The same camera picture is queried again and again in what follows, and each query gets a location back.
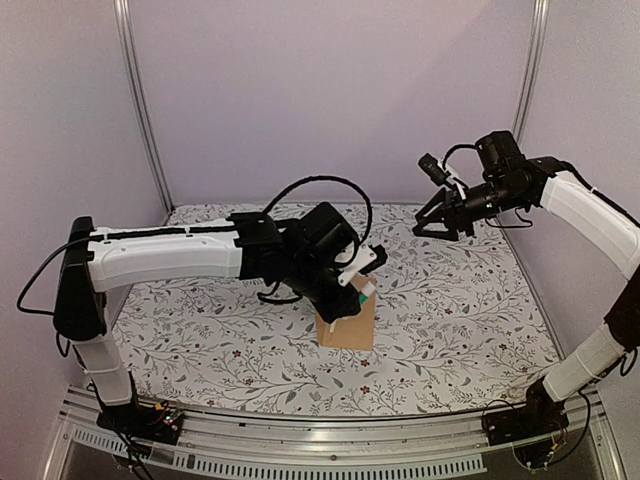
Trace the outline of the green white glue stick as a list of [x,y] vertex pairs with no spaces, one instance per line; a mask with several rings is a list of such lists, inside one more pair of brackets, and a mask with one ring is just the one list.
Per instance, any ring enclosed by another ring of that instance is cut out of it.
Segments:
[[375,284],[367,282],[360,290],[359,304],[365,304],[376,293],[376,290],[377,287]]

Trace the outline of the brown kraft envelope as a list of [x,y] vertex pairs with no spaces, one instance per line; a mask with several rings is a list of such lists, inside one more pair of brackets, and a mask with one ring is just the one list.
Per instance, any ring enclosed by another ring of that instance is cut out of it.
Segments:
[[[357,275],[351,281],[351,284],[360,292],[361,288],[371,282],[377,287],[377,280],[374,276]],[[333,335],[328,334],[329,324],[326,324],[315,313],[315,325],[317,332],[317,341],[323,347],[341,348],[350,350],[372,351],[374,343],[374,327],[376,315],[376,293],[363,305],[361,305],[360,313],[346,318],[337,320],[335,332]]]

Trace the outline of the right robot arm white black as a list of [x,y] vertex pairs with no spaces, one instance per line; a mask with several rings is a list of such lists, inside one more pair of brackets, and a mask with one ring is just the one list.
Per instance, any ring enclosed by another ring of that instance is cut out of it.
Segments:
[[424,154],[419,159],[419,168],[440,189],[416,214],[416,236],[457,241],[473,235],[480,220],[541,208],[596,246],[626,281],[603,325],[528,389],[529,405],[516,422],[524,435],[537,436],[554,422],[556,405],[604,378],[639,347],[639,223],[569,162],[526,157],[509,131],[494,131],[470,148],[483,168],[483,182],[475,187],[459,178],[447,158]]

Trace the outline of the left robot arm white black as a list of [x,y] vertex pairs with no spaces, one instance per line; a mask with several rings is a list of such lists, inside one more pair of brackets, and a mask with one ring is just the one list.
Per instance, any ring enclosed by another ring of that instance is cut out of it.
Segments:
[[351,281],[375,258],[327,202],[288,221],[258,211],[141,230],[95,228],[91,218],[80,217],[64,249],[53,323],[78,351],[111,419],[138,434],[149,415],[134,400],[135,384],[105,318],[109,291],[178,278],[261,279],[268,286],[288,286],[331,324],[360,312],[360,294]]

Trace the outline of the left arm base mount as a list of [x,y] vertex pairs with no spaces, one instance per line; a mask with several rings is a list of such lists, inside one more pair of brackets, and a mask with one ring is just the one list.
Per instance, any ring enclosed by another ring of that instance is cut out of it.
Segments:
[[178,443],[183,422],[183,412],[178,409],[137,404],[102,407],[97,418],[100,428],[168,445]]

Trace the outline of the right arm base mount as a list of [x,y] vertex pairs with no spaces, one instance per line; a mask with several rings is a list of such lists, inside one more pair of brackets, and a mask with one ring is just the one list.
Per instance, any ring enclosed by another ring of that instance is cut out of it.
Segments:
[[564,402],[542,407],[506,403],[503,410],[489,409],[481,414],[481,427],[491,446],[560,432],[568,426]]

